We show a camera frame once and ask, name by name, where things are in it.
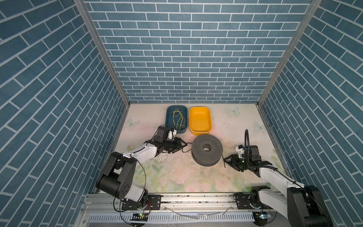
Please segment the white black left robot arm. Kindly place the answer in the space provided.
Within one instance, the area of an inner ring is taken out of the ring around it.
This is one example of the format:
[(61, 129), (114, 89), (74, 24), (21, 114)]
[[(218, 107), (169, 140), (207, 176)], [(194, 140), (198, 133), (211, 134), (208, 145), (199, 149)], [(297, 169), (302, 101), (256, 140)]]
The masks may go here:
[(132, 201), (137, 209), (150, 205), (145, 187), (133, 183), (136, 167), (140, 166), (147, 176), (143, 163), (159, 154), (174, 154), (188, 146), (176, 136), (177, 130), (159, 126), (154, 136), (144, 144), (126, 153), (113, 152), (107, 159), (96, 182), (96, 188), (115, 199)]

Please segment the dark grey perforated spool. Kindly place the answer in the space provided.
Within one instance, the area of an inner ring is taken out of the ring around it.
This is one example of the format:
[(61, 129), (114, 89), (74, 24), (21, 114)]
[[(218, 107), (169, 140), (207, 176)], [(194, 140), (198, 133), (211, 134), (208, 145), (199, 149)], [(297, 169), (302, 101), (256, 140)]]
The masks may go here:
[(223, 154), (221, 141), (209, 134), (197, 136), (192, 143), (192, 157), (194, 161), (205, 167), (214, 166)]

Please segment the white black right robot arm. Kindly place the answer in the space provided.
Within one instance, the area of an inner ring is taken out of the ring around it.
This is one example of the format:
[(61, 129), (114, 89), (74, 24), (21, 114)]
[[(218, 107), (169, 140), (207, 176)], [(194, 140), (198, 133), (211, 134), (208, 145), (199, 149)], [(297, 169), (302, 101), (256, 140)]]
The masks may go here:
[(236, 148), (237, 154), (224, 162), (238, 172), (250, 171), (267, 181), (270, 187), (254, 186), (249, 195), (250, 207), (269, 207), (288, 219), (292, 227), (332, 227), (332, 219), (319, 189), (305, 185), (283, 174), (272, 163), (263, 161), (258, 147), (251, 145), (248, 130), (244, 133), (244, 144)]

